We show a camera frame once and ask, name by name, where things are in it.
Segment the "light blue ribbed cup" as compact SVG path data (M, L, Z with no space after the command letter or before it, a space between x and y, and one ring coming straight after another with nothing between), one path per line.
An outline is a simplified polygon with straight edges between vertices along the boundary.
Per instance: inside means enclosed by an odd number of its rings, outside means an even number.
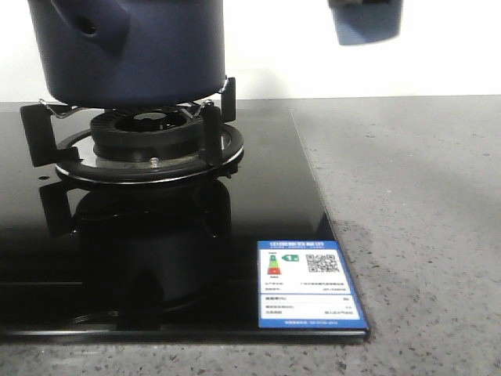
M399 36L401 0L328 1L340 45L365 45Z

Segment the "black round gas burner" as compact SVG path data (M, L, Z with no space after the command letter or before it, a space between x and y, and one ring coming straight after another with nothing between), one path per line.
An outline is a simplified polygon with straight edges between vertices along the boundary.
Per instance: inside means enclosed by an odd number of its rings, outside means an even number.
M144 162L199 150L203 122L179 110L112 110L91 120L95 153L112 161Z

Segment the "black pot support grate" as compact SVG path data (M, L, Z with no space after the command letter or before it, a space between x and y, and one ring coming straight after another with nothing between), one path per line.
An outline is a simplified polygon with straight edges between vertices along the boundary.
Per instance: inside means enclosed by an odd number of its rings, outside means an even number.
M103 113L112 110L179 110L190 119L200 119L203 122L203 133L199 150L166 160L152 157L144 162L112 161L98 156L94 151L91 121L87 129L58 143L55 140L52 119L68 118L79 110L78 107L50 105L41 100L37 104L21 107L20 116L35 167L54 165L61 176L86 183L170 183L212 172L224 172L243 156L243 137L230 125L236 118L235 79L226 78L219 93L220 105L206 100L203 103L187 102L157 107L104 110Z

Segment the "blue energy label sticker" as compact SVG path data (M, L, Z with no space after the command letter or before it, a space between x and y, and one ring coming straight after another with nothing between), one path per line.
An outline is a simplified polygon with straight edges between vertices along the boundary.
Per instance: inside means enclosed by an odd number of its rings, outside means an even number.
M258 326L369 329L335 240L258 242Z

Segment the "black glass gas stove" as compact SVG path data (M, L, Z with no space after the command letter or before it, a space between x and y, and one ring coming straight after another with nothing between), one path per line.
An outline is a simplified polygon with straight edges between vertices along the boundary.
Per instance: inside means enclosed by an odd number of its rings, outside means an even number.
M31 164L1 112L2 342L358 342L258 326L258 242L335 240L287 110L240 110L236 172L101 188Z

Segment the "dark blue cooking pot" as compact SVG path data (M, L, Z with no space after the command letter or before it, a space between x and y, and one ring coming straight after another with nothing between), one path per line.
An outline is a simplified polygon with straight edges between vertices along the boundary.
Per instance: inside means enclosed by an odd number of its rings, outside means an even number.
M62 103L148 107L225 81L220 1L31 1L46 85Z

